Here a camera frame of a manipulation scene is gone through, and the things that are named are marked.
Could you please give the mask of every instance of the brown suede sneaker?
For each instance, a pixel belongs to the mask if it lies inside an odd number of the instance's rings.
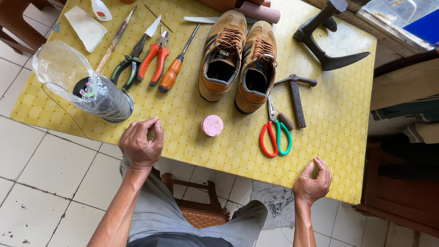
[[[207,35],[198,89],[209,102],[220,100],[241,69],[247,22],[243,13],[230,10],[221,15]]]
[[[276,40],[270,24],[255,23],[247,34],[236,90],[235,107],[240,113],[253,113],[267,101],[276,76],[276,55]]]

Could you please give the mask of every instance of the orange screwdriver handle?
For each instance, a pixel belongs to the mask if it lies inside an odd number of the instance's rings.
[[[143,58],[142,62],[140,63],[139,71],[137,72],[137,80],[143,81],[143,77],[145,76],[146,69],[148,68],[151,61],[157,56],[158,54],[158,44],[151,44],[149,45],[149,53],[146,57]]]
[[[160,92],[167,93],[174,85],[175,79],[177,78],[178,73],[180,73],[181,65],[183,64],[183,61],[179,59],[180,56],[171,63],[168,71],[163,75],[160,86],[158,87]]]
[[[155,69],[154,76],[151,79],[151,82],[149,82],[149,85],[151,87],[155,86],[158,82],[158,80],[162,77],[163,70],[165,69],[165,58],[169,55],[168,49],[166,47],[162,47],[158,51],[158,61],[157,61],[157,68]]]

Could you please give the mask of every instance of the gray pants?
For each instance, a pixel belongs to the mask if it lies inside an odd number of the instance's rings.
[[[120,173],[125,177],[130,161],[123,158]],[[238,209],[224,225],[195,228],[183,217],[174,196],[153,173],[149,174],[137,199],[131,222],[129,241],[158,233],[192,234],[223,238],[234,247],[251,247],[267,218],[267,208],[251,201]]]

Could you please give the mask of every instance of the glue bottle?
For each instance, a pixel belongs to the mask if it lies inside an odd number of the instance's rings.
[[[94,14],[99,20],[108,22],[113,19],[107,6],[105,6],[101,0],[91,0],[91,6],[93,7]]]

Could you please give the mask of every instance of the man's right hand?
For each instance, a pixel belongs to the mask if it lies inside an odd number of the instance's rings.
[[[148,130],[154,129],[154,139],[148,141]],[[157,117],[143,122],[133,122],[119,140],[122,154],[130,160],[130,167],[136,171],[151,170],[160,159],[163,149],[163,128]]]
[[[310,179],[309,176],[314,169],[314,163],[319,169],[316,179]],[[294,200],[296,203],[304,203],[311,207],[315,201],[324,197],[329,192],[329,186],[332,182],[332,175],[326,163],[320,158],[314,158],[303,172],[300,174],[293,186]]]

